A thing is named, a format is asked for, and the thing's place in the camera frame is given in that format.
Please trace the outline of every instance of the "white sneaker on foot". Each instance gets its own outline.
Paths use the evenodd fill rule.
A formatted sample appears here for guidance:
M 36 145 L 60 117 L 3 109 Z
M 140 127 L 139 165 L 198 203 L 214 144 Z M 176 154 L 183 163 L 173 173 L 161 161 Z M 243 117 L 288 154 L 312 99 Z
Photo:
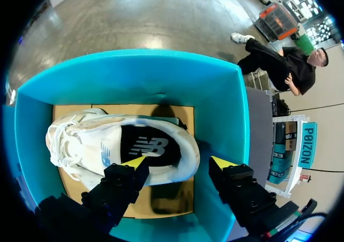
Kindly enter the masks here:
M 231 40 L 237 44 L 246 44 L 249 39 L 255 39 L 252 35 L 242 35 L 238 32 L 231 34 Z

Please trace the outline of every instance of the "box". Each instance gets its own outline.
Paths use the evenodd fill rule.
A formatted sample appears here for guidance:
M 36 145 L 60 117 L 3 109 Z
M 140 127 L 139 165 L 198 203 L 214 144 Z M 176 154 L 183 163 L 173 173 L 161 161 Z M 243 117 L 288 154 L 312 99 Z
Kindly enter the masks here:
M 100 108 L 108 114 L 179 118 L 187 126 L 187 131 L 192 136 L 194 135 L 194 108 L 190 106 L 57 105 L 54 106 L 53 119 L 57 119 L 70 112 L 90 108 Z M 67 195 L 81 204 L 81 193 L 88 191 L 88 189 L 81 182 L 70 178 L 62 168 L 59 168 L 59 172 Z M 124 217 L 153 219 L 192 213 L 194 206 L 193 184 L 194 177 L 184 182 L 144 187 L 136 203 L 129 204 Z
M 297 122 L 285 122 L 285 150 L 295 151 L 297 136 Z
M 274 184 L 280 184 L 288 175 L 290 172 L 290 168 L 286 169 L 283 172 L 277 172 L 277 171 L 270 171 L 268 180 L 271 183 Z
M 200 164 L 193 213 L 122 218 L 110 235 L 131 242 L 225 241 L 235 217 L 209 178 L 208 163 L 212 155 L 249 162 L 249 110 L 240 67 L 192 53 L 133 49 L 74 58 L 29 79 L 17 91 L 14 126 L 20 167 L 36 204 L 66 192 L 45 145 L 53 106 L 90 104 L 194 108 Z
M 276 123 L 275 130 L 275 143 L 285 144 L 286 151 L 294 151 L 296 149 L 297 122 Z
M 273 154 L 273 165 L 285 165 L 292 158 L 293 151 L 285 151 L 282 153 Z

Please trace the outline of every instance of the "cable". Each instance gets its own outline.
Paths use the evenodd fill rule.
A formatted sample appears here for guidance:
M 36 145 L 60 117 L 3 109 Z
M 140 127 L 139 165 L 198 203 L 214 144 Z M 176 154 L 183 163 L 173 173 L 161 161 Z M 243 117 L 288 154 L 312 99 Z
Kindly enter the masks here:
M 344 103 L 334 104 L 334 105 L 328 105 L 328 106 L 319 106 L 317 108 L 310 108 L 310 109 L 300 109 L 300 110 L 293 110 L 291 112 L 298 112 L 298 111 L 305 111 L 305 110 L 312 110 L 312 109 L 324 109 L 324 108 L 330 108 L 332 106 L 340 106 L 344 105 Z
M 284 229 L 282 229 L 278 235 L 282 235 L 285 234 L 286 232 L 288 232 L 289 230 L 293 229 L 294 227 L 304 223 L 306 220 L 310 219 L 310 218 L 314 218 L 314 217 L 323 217 L 326 218 L 327 217 L 327 213 L 324 212 L 317 212 L 317 213 L 312 213 L 309 214 L 307 216 L 301 216 L 299 218 L 297 218 L 293 223 L 291 223 L 289 226 L 285 227 Z
M 327 173 L 344 173 L 344 171 L 339 171 L 339 170 L 323 170 L 323 169 L 314 169 L 314 168 L 302 168 L 302 169 L 318 171 L 318 172 L 327 172 Z

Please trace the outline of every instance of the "concrete floor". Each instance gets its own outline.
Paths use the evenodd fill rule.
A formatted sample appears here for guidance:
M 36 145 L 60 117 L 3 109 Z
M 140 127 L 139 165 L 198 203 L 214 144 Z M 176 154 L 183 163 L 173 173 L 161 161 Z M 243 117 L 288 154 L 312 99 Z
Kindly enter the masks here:
M 24 35 L 9 83 L 17 89 L 59 62 L 124 48 L 174 49 L 237 63 L 248 53 L 231 42 L 232 32 L 267 44 L 253 26 L 263 8 L 257 0 L 65 0 Z

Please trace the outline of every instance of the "black pants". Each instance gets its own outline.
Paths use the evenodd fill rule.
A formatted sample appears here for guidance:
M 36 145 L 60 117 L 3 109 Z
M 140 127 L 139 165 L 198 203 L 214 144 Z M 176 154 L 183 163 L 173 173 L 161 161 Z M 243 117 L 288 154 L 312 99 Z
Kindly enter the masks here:
M 245 49 L 250 52 L 250 55 L 238 63 L 242 74 L 249 74 L 261 68 L 268 72 L 270 80 L 278 90 L 286 91 L 289 89 L 289 86 L 284 83 L 290 73 L 285 57 L 280 56 L 277 52 L 265 47 L 255 39 L 249 39 Z

